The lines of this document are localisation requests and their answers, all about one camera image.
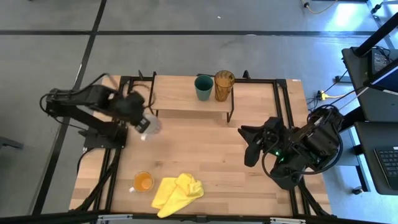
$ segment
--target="glass cup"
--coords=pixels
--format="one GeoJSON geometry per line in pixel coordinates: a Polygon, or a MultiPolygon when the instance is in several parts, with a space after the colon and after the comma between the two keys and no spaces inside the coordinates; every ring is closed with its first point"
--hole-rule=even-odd
{"type": "Polygon", "coordinates": [[[154,182],[154,178],[150,173],[144,171],[139,172],[134,176],[130,192],[147,192],[153,188],[154,182]]]}
{"type": "Polygon", "coordinates": [[[216,83],[216,100],[226,101],[235,83],[234,74],[226,70],[219,71],[214,77],[214,81],[216,83]]]}

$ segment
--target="green cup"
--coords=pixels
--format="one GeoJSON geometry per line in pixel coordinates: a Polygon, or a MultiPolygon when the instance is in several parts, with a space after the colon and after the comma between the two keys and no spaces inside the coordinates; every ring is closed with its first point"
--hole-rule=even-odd
{"type": "Polygon", "coordinates": [[[197,79],[195,79],[195,89],[200,101],[206,101],[209,99],[212,88],[213,79],[208,75],[200,75],[197,79]]]}

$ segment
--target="yellow cloth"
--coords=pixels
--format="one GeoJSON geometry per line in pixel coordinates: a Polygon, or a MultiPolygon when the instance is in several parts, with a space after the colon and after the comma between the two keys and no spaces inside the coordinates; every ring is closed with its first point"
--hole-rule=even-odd
{"type": "Polygon", "coordinates": [[[199,180],[191,174],[182,173],[178,178],[165,177],[157,189],[152,207],[160,209],[159,218],[167,217],[204,194],[199,180]]]}

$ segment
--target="gray floor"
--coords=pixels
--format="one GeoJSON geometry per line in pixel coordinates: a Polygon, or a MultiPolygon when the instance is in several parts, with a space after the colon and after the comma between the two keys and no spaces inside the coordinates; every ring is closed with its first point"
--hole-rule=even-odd
{"type": "MultiPolygon", "coordinates": [[[[311,7],[317,10],[329,4],[312,1],[311,7]]],[[[99,0],[3,0],[0,30],[91,30],[99,6],[99,0]]],[[[386,7],[378,13],[385,21],[388,13],[395,12],[393,7],[386,7]]],[[[99,29],[373,31],[377,24],[368,6],[362,3],[338,2],[315,16],[303,10],[299,0],[114,0],[108,1],[99,29]]],[[[398,38],[394,34],[391,37],[396,43],[398,38]]],[[[103,72],[137,75],[140,69],[144,75],[154,70],[163,75],[195,75],[225,69],[241,75],[249,70],[252,77],[301,79],[309,98],[317,90],[330,86],[334,76],[343,74],[341,50],[360,45],[365,39],[363,36],[97,36],[83,85],[103,72]]],[[[0,217],[26,215],[31,211],[58,128],[54,120],[40,111],[38,100],[51,88],[72,87],[87,40],[87,36],[0,35],[0,93],[4,105],[0,111],[0,136],[25,144],[23,150],[8,147],[0,150],[0,217]]],[[[386,47],[384,41],[379,45],[386,47]]],[[[351,85],[338,85],[329,94],[341,95],[352,89],[351,85]]],[[[358,102],[342,113],[356,106],[358,102]]],[[[67,211],[82,143],[83,138],[76,130],[68,129],[45,213],[67,211]]],[[[324,173],[324,179],[335,215],[397,222],[398,216],[392,212],[398,205],[396,197],[378,195],[374,189],[361,195],[348,193],[359,185],[355,169],[335,167],[324,173]]]]}

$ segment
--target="computer monitor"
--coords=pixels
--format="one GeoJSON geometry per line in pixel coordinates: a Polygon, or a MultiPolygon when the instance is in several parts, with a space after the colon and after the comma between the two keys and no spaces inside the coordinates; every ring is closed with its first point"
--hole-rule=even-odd
{"type": "Polygon", "coordinates": [[[363,85],[398,95],[398,59],[395,59],[375,74],[369,71],[368,79],[363,85]]]}

